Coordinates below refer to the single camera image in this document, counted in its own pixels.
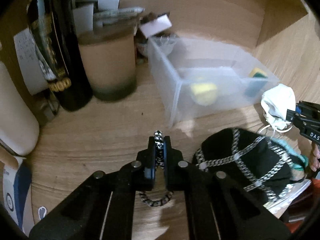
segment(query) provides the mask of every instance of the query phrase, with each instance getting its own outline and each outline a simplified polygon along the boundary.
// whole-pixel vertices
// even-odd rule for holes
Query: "white cloth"
[[[295,111],[296,98],[291,87],[279,84],[263,93],[261,106],[265,111],[264,116],[271,127],[283,130],[286,128],[284,121],[287,116],[287,109]]]

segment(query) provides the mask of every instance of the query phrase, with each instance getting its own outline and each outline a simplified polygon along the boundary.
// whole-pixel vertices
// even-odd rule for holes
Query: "finger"
[[[320,159],[320,150],[318,148],[318,145],[314,142],[312,142],[311,145],[312,145],[312,154],[318,159]]]
[[[317,168],[316,168],[316,167],[314,167],[314,166],[310,166],[310,169],[311,169],[312,171],[314,171],[314,172],[316,172],[316,171],[317,171]]]
[[[309,166],[310,168],[313,167],[314,169],[317,169],[318,166],[318,159],[316,157],[314,157],[313,155],[311,155],[309,157]]]

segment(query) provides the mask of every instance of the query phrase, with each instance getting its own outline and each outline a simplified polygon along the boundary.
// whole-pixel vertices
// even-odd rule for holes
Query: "white eraser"
[[[139,28],[142,31],[143,35],[148,38],[166,29],[169,29],[171,26],[172,23],[170,22],[168,16],[165,14],[151,22],[141,24]]]

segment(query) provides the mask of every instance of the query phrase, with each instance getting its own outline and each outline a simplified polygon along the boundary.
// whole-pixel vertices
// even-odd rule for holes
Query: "white bottle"
[[[15,153],[24,156],[34,149],[38,137],[39,123],[0,61],[0,139]]]

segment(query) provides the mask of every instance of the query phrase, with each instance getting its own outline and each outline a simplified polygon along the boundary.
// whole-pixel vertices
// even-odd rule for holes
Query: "white box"
[[[152,37],[148,57],[169,127],[182,120],[256,104],[263,92],[279,82],[250,53],[222,42]],[[254,68],[267,78],[249,77]]]

